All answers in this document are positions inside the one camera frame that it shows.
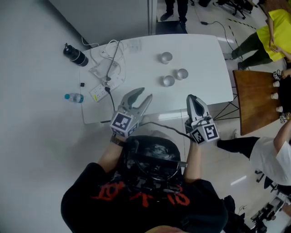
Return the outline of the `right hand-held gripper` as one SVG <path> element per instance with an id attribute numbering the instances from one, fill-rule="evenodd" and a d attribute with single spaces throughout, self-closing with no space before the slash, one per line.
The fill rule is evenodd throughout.
<path id="1" fill-rule="evenodd" d="M 218 140 L 220 136 L 208 106 L 192 94 L 187 96 L 186 105 L 189 118 L 185 122 L 185 128 L 190 138 L 197 144 Z"/>

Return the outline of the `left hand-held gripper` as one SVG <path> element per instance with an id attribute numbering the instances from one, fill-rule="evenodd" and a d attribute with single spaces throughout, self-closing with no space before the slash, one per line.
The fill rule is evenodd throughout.
<path id="1" fill-rule="evenodd" d="M 153 98 L 150 94 L 138 108 L 132 107 L 144 90 L 144 87 L 136 88 L 123 96 L 110 122 L 110 128 L 114 134 L 128 138 L 139 127 Z"/>

